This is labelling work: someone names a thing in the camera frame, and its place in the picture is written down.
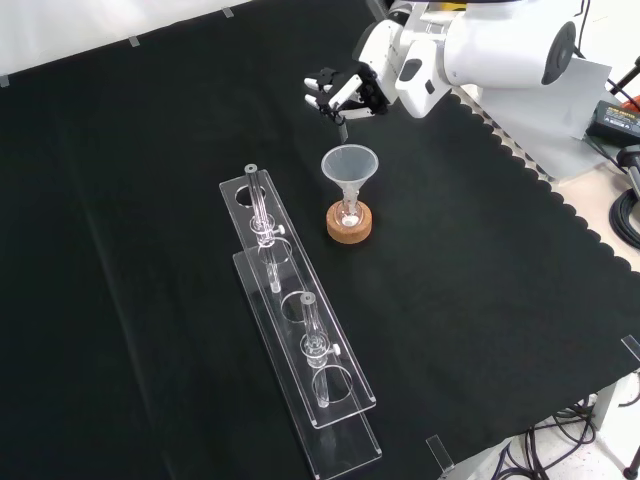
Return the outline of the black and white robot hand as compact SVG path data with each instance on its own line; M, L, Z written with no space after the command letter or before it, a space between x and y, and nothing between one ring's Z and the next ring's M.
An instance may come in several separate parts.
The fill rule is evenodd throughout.
M305 102L338 126L347 120L386 114L390 105L378 75L362 62L344 71L323 68L306 77L304 85L309 90Z

